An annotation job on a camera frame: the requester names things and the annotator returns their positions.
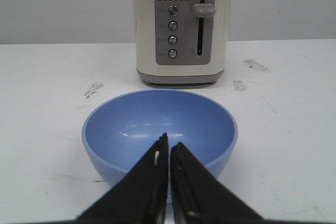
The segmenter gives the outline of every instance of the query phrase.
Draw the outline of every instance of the white table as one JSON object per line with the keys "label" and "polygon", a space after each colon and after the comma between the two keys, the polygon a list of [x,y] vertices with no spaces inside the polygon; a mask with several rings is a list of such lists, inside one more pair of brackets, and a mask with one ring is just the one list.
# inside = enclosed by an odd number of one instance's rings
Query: white table
{"label": "white table", "polygon": [[[162,87],[138,77],[134,44],[1,45],[1,223],[73,219],[107,192],[84,120],[117,95]],[[336,221],[336,40],[229,42],[215,85],[179,88],[236,118],[226,187],[264,218]]]}

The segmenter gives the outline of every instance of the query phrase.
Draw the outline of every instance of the round button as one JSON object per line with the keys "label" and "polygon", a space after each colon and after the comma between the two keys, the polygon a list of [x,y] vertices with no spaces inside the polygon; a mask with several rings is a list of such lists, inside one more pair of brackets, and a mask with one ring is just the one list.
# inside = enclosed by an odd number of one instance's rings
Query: round button
{"label": "round button", "polygon": [[178,24],[176,21],[170,21],[169,24],[168,24],[168,28],[170,31],[175,31],[178,27]]}
{"label": "round button", "polygon": [[176,37],[176,36],[170,36],[170,37],[168,38],[168,43],[169,43],[170,45],[174,45],[174,44],[176,44],[176,43],[177,43],[177,37]]}
{"label": "round button", "polygon": [[176,51],[175,49],[171,49],[171,50],[169,50],[169,52],[168,52],[168,56],[169,56],[170,58],[172,58],[172,59],[176,58],[176,56],[177,56],[177,51]]}
{"label": "round button", "polygon": [[176,16],[177,13],[178,13],[179,9],[177,9],[177,6],[176,5],[171,5],[169,8],[168,8],[168,13],[170,16]]}

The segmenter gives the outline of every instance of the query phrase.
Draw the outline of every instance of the plastic bowl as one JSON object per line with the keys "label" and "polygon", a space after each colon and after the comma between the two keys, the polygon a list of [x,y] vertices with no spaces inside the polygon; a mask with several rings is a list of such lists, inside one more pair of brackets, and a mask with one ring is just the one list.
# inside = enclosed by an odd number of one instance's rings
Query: plastic bowl
{"label": "plastic bowl", "polygon": [[82,140],[100,176],[114,186],[163,133],[170,147],[184,143],[218,177],[237,141],[237,124],[223,106],[204,96],[143,90],[96,108],[84,123]]}

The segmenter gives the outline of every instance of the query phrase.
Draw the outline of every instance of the gray lever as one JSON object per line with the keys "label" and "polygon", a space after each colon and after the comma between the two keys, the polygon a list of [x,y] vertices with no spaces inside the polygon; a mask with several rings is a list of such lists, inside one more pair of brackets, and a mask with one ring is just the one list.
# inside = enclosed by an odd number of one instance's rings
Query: gray lever
{"label": "gray lever", "polygon": [[197,18],[211,18],[216,10],[213,4],[196,4],[193,6],[193,12]]}

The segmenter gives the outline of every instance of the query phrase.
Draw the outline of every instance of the gray control panel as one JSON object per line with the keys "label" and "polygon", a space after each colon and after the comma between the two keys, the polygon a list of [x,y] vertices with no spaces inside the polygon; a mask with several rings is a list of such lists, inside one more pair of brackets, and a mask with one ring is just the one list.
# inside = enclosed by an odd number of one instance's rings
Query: gray control panel
{"label": "gray control panel", "polygon": [[210,62],[214,4],[215,0],[155,0],[157,64]]}

